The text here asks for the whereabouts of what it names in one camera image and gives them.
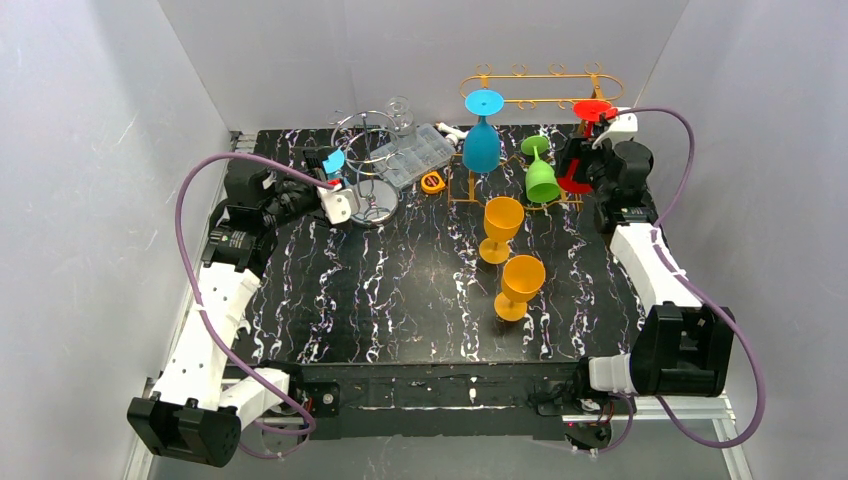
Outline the clear glass wine glass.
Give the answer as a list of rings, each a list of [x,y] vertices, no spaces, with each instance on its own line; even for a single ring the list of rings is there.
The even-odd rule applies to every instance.
[[[392,143],[399,150],[413,148],[418,138],[409,99],[404,96],[394,96],[386,102],[384,111],[393,123]]]

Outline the chrome spiral glass rack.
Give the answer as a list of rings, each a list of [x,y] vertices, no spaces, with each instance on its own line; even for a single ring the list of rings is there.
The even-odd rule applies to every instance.
[[[342,114],[334,123],[330,144],[342,151],[344,165],[355,175],[350,189],[357,212],[351,221],[357,227],[381,227],[398,210],[399,191],[382,174],[395,170],[390,160],[401,154],[399,130],[394,118],[378,110]]]

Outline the green plastic goblet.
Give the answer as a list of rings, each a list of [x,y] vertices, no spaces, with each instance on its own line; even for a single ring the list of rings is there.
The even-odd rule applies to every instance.
[[[532,162],[525,175],[525,192],[532,203],[546,204],[560,198],[561,189],[556,180],[554,168],[541,155],[550,149],[547,137],[534,135],[524,139],[521,153]]]

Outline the red plastic goblet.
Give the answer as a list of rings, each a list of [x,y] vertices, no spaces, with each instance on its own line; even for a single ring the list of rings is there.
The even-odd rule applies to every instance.
[[[591,164],[592,155],[589,151],[596,137],[595,126],[607,126],[608,119],[614,118],[617,113],[611,103],[598,99],[580,100],[573,105],[572,109],[581,120],[583,130],[569,136],[565,146],[556,151],[555,176],[562,190],[582,195],[589,193],[592,189],[586,171]]]

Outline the blue plastic goblet back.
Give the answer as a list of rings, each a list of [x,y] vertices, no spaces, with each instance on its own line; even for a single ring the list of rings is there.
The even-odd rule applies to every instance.
[[[479,89],[465,98],[464,105],[469,113],[478,117],[478,121],[464,140],[463,164],[471,172],[490,173],[499,165],[501,143],[488,118],[502,110],[504,99],[494,90]]]

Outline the blue plastic goblet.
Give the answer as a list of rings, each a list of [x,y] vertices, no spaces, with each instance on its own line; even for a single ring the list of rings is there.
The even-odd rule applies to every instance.
[[[346,157],[342,150],[335,149],[322,161],[322,166],[327,178],[336,178],[346,163]]]
[[[488,118],[502,110],[504,99],[494,90],[479,89],[465,98],[464,105],[469,113],[478,117],[478,121],[464,140],[463,164],[471,172],[490,173],[499,165],[501,143]]]

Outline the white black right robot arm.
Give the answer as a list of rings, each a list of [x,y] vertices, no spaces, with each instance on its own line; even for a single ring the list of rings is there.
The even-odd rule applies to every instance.
[[[654,224],[658,213],[647,188],[651,150],[634,140],[604,140],[593,148],[591,139],[571,137],[556,160],[565,180],[590,189],[596,230],[646,310],[629,352],[579,361],[572,396],[719,395],[734,335],[721,309],[683,285],[685,274]]]

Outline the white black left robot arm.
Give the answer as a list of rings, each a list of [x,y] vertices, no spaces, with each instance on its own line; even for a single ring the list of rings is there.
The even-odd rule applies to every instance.
[[[290,435],[305,444],[316,422],[296,367],[253,367],[232,345],[276,249],[280,226],[305,216],[341,225],[354,214],[352,193],[328,147],[303,147],[300,169],[229,152],[225,198],[209,218],[199,264],[181,260],[193,300],[165,369],[127,410],[130,426],[156,456],[213,467],[241,450],[242,431],[262,426],[277,406],[296,414]]]

